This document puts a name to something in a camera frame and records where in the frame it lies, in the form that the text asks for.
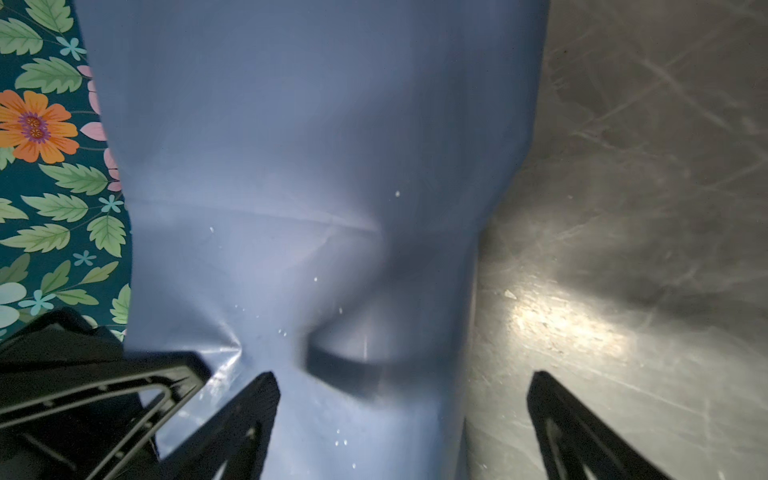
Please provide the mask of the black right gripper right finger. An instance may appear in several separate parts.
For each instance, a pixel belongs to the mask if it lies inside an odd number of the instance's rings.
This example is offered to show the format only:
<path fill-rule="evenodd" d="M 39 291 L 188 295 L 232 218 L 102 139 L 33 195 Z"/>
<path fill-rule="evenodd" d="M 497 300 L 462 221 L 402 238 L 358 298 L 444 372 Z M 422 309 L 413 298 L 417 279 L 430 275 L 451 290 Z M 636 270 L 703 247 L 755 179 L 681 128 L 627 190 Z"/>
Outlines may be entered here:
<path fill-rule="evenodd" d="M 666 479 L 575 395 L 536 371 L 527 408 L 550 479 Z"/>

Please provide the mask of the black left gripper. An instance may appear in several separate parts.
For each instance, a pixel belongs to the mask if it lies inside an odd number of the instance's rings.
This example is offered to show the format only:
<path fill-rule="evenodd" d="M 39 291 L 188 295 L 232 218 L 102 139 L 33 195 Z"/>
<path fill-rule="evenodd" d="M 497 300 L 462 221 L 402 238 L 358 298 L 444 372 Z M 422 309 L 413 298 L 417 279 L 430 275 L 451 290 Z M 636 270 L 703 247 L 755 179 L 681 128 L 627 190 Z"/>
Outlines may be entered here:
<path fill-rule="evenodd" d="M 211 376 L 190 352 L 122 358 L 71 308 L 1 343 L 1 438 L 43 459 L 39 478 L 116 478 Z"/>

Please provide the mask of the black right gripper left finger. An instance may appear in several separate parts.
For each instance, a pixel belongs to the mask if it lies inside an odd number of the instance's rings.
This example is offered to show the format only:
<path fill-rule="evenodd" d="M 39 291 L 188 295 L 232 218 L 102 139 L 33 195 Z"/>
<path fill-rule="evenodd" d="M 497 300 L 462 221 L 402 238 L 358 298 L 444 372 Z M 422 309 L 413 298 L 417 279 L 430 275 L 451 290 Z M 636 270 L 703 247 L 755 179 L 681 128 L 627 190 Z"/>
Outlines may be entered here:
<path fill-rule="evenodd" d="M 264 372 L 142 479 L 258 479 L 280 401 L 276 377 Z"/>

